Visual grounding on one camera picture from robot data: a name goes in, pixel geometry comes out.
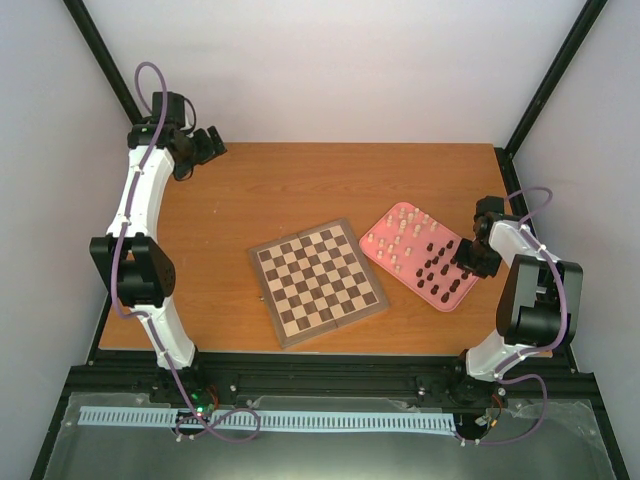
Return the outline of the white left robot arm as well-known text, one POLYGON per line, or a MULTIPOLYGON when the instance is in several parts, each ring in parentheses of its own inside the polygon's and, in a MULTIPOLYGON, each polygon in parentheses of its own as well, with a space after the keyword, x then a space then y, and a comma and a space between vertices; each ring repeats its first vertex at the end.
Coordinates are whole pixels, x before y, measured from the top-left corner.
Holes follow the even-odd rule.
POLYGON ((174 264, 157 236, 168 181, 186 180, 196 166, 226 152, 215 127, 197 128, 187 118, 194 112, 191 101, 181 94, 153 94, 149 116, 127 136, 128 173, 114 219, 106 234, 92 238, 89 246, 113 308, 124 318, 140 320, 160 367, 181 369, 172 388, 190 403, 206 395, 208 378, 190 367, 196 347, 175 306, 174 264))

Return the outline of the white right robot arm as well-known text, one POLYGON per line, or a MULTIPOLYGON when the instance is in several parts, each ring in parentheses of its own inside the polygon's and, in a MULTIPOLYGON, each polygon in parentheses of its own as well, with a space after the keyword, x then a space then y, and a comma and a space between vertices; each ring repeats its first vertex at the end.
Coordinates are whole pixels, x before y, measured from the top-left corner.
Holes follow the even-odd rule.
POLYGON ((499 382, 527 358, 568 345, 575 337, 583 269, 549 252, 525 217, 505 213, 504 200, 476 203, 472 239, 463 239, 455 264, 478 278, 509 268, 496 309, 496 326, 461 355, 467 379, 499 382))

